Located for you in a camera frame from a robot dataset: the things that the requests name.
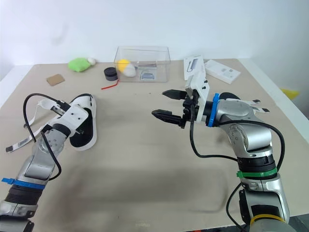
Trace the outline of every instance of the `blue ring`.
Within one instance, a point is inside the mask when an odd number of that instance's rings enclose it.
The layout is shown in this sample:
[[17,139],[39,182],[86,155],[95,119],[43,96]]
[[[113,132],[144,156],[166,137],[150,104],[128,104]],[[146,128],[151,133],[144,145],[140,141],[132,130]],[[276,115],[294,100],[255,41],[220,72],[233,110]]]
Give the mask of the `blue ring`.
[[19,185],[33,189],[44,189],[45,185],[34,184],[30,182],[25,182],[21,180],[15,180],[13,178],[3,178],[2,182],[8,183],[9,185]]
[[219,102],[219,93],[215,93],[212,99],[211,117],[209,118],[208,127],[213,126],[214,118],[216,117],[217,106]]

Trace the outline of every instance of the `green ring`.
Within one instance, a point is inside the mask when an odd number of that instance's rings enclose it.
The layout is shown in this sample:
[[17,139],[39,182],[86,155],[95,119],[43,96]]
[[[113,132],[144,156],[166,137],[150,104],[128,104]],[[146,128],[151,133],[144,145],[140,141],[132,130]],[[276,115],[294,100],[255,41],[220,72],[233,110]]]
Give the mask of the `green ring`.
[[267,177],[273,174],[277,173],[277,168],[274,168],[272,170],[266,171],[266,172],[260,172],[260,173],[243,173],[242,171],[238,171],[236,173],[236,176],[239,178],[244,177]]

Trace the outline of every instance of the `white wall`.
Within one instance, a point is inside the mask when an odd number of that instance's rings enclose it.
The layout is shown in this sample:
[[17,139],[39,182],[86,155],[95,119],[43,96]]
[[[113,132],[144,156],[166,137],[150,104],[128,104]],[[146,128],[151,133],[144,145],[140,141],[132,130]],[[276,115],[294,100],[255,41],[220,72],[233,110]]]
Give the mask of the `white wall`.
[[308,109],[299,70],[309,58],[307,0],[2,0],[1,8],[1,50],[14,65],[113,61],[119,45],[166,45],[172,59],[252,57],[277,85],[301,90],[295,102]]

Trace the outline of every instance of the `clear plastic container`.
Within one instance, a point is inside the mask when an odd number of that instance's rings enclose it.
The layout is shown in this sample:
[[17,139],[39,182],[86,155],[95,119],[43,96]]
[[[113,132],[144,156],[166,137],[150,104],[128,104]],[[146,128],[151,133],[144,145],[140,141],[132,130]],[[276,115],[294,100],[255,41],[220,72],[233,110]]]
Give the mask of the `clear plastic container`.
[[170,64],[169,48],[120,46],[117,49],[114,64],[120,81],[167,82]]

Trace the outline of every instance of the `yellow object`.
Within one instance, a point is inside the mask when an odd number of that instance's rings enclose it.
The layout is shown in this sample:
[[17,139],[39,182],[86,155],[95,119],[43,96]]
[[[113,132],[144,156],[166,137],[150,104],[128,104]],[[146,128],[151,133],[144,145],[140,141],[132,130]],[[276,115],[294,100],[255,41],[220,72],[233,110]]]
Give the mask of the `yellow object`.
[[251,221],[250,221],[250,225],[252,225],[255,220],[257,220],[258,218],[270,218],[270,219],[276,219],[276,220],[279,220],[279,221],[282,221],[282,222],[285,222],[285,220],[283,220],[281,217],[279,216],[275,216],[275,215],[272,215],[272,214],[259,214],[259,215],[256,215],[254,216]]
[[284,89],[284,88],[282,88],[281,90],[290,100],[293,100],[299,95],[299,91],[289,90],[289,89]]
[[131,62],[128,61],[127,59],[121,59],[117,62],[117,68],[120,72],[124,72],[125,68],[127,67],[128,64]]

